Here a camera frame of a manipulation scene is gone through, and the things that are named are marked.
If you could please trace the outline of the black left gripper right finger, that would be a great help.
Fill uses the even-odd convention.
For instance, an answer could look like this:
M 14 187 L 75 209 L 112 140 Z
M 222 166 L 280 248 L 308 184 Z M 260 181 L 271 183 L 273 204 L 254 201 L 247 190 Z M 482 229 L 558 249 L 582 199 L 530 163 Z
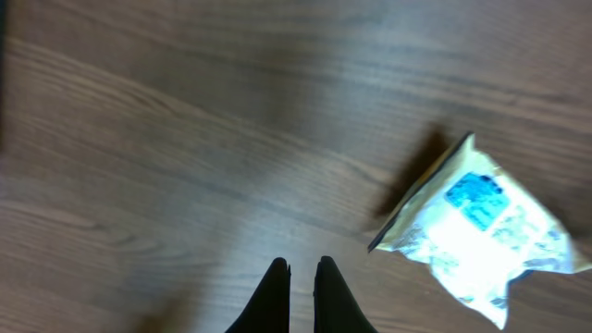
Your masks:
M 314 333 L 377 333 L 330 256 L 321 257 L 314 278 Z

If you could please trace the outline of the yellow snack bag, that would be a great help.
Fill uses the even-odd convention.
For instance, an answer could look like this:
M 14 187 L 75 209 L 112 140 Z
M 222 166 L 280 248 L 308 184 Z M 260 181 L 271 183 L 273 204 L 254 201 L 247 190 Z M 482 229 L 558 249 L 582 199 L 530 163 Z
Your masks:
M 591 262 L 562 222 L 467 132 L 411 186 L 368 246 L 428 266 L 464 306 L 506 326 L 509 286 L 527 272 Z

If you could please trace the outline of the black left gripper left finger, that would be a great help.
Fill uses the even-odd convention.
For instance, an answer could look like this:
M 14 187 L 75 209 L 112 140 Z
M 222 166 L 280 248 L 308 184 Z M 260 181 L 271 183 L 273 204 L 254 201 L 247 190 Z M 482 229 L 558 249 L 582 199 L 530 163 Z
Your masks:
M 288 333 L 290 278 L 290 266 L 286 260 L 274 259 L 227 333 Z

